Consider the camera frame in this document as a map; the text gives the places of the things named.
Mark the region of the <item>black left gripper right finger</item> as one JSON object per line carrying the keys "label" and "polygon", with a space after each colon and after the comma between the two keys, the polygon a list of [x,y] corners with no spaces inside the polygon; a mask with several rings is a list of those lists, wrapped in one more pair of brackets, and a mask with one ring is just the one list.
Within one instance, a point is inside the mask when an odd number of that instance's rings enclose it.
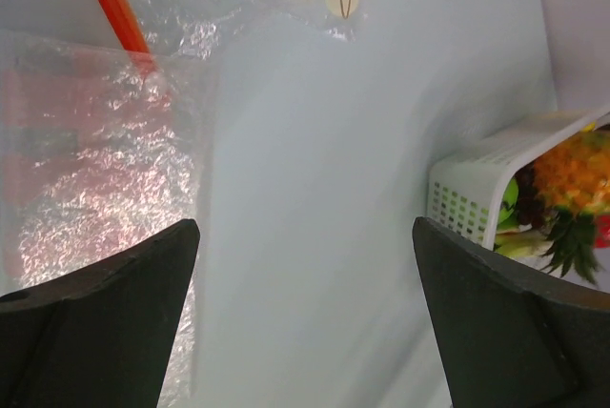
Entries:
{"label": "black left gripper right finger", "polygon": [[417,268],[455,407],[606,407],[609,295],[534,270],[434,220]]}

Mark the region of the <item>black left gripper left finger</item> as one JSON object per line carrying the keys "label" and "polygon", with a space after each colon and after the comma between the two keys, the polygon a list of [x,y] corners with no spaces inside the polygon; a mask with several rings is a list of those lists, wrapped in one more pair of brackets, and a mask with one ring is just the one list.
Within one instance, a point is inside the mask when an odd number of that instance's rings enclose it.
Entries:
{"label": "black left gripper left finger", "polygon": [[2,406],[156,406],[198,244],[196,222],[183,219],[2,296]]}

